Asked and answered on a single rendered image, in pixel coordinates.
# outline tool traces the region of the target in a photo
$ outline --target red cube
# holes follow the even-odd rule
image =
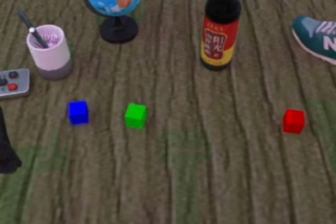
[[[287,109],[283,117],[282,131],[300,134],[304,128],[305,117],[302,110]]]

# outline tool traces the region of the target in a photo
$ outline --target gray cup base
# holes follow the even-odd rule
[[[56,70],[48,71],[37,67],[38,72],[43,78],[52,81],[60,80],[67,77],[68,75],[71,74],[72,68],[73,68],[72,59],[70,59],[63,67]]]

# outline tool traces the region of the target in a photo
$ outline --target black button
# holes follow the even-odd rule
[[[8,75],[9,75],[9,78],[11,78],[11,79],[15,79],[15,78],[18,77],[18,73],[16,71],[11,71],[11,72],[9,72]]]
[[[0,78],[0,86],[6,86],[8,83],[7,79],[5,78]]]

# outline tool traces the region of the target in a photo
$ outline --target white shoe sole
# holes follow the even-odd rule
[[[319,54],[313,52],[312,50],[308,49],[308,48],[301,42],[301,40],[300,40],[299,37],[296,35],[296,33],[295,33],[295,31],[294,31],[293,29],[292,29],[292,33],[293,33],[294,38],[295,38],[295,40],[297,41],[297,43],[302,47],[302,49],[303,49],[304,51],[306,51],[307,53],[309,53],[309,54],[311,54],[311,55],[313,55],[313,56],[315,56],[315,57],[317,57],[317,58],[319,58],[319,59],[321,59],[321,60],[327,61],[327,62],[329,62],[329,63],[331,63],[331,64],[333,64],[333,65],[336,65],[336,60],[330,59],[329,57],[326,57],[326,56],[323,56],[323,55],[319,55]]]

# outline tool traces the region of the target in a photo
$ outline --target wood grain surface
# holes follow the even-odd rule
[[[23,167],[0,175],[4,224],[334,224],[336,67],[305,53],[300,14],[336,20],[336,0],[241,0],[233,66],[199,63],[205,0],[143,0],[137,38],[100,39],[82,0],[0,0],[0,68],[31,70],[31,94],[0,101]],[[21,7],[66,33],[75,68],[42,79]],[[90,124],[70,126],[86,99]],[[143,130],[124,126],[130,102]],[[281,131],[305,110],[301,135]]]

